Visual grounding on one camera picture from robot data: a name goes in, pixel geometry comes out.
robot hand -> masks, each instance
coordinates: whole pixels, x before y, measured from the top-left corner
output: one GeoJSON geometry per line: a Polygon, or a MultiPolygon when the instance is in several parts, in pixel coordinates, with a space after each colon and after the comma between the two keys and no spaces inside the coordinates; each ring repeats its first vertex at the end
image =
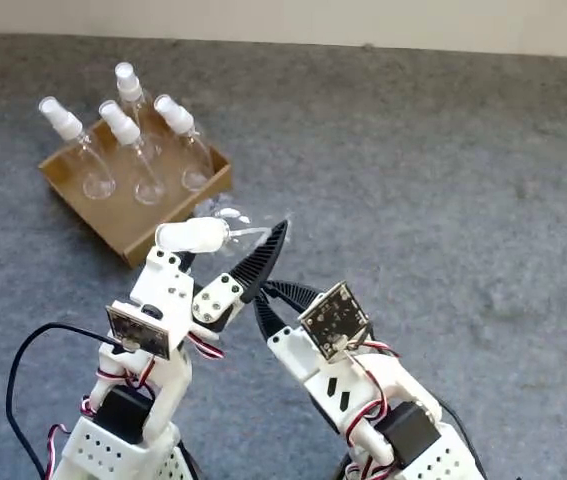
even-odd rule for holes
{"type": "Polygon", "coordinates": [[[374,340],[344,282],[326,293],[277,281],[262,290],[255,311],[268,347],[348,446],[335,478],[485,479],[456,431],[441,422],[439,402],[374,340]],[[268,297],[291,306],[301,325],[286,325],[268,297]],[[391,401],[401,403],[390,408],[391,401]]]}

gray carpet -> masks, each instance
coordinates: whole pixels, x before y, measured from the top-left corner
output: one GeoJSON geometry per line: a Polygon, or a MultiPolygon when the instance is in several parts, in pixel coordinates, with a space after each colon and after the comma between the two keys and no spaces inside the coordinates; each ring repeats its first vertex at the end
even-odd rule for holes
{"type": "MultiPolygon", "coordinates": [[[[240,203],[293,212],[274,277],[347,279],[380,338],[457,408],[492,480],[567,478],[567,60],[0,36],[0,479],[35,477],[3,412],[20,342],[50,320],[105,332],[103,306],[138,274],[36,171],[59,145],[38,99],[92,121],[121,59],[207,127],[240,203]]],[[[327,479],[343,441],[251,311],[224,345],[221,363],[195,358],[176,415],[210,479],[327,479]]],[[[76,421],[96,347],[55,332],[26,355],[16,411],[40,455],[50,424],[76,421]]]]}

circuit board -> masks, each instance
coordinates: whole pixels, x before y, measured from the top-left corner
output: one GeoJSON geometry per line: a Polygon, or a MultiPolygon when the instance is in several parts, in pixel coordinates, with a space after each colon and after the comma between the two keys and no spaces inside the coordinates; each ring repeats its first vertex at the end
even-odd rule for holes
{"type": "Polygon", "coordinates": [[[299,317],[301,325],[330,360],[367,329],[369,320],[345,282],[332,287],[299,317]]]}
{"type": "Polygon", "coordinates": [[[170,345],[167,331],[148,325],[147,322],[127,312],[110,306],[105,308],[115,338],[123,343],[138,345],[141,350],[169,360],[170,345]]]}

white wall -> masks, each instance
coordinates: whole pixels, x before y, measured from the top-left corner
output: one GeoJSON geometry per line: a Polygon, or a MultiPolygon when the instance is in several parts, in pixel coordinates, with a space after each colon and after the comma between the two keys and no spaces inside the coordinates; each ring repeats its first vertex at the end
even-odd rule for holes
{"type": "Polygon", "coordinates": [[[567,56],[567,0],[0,0],[0,32],[567,56]]]}

perforated plastic panel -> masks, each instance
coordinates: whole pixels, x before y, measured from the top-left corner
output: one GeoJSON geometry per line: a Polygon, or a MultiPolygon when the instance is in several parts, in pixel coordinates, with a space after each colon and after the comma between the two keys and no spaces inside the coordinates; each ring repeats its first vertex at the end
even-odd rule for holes
{"type": "Polygon", "coordinates": [[[152,478],[159,462],[172,450],[174,440],[174,430],[167,428],[151,447],[130,445],[86,418],[81,418],[63,449],[62,462],[71,463],[72,468],[60,465],[54,479],[76,480],[76,477],[67,478],[64,472],[80,469],[86,475],[93,475],[100,480],[147,480],[152,478]]]}
{"type": "Polygon", "coordinates": [[[159,466],[155,480],[194,480],[181,449],[174,447],[159,466]]]}
{"type": "Polygon", "coordinates": [[[395,480],[482,480],[474,458],[454,428],[439,423],[439,438],[395,480]]]}

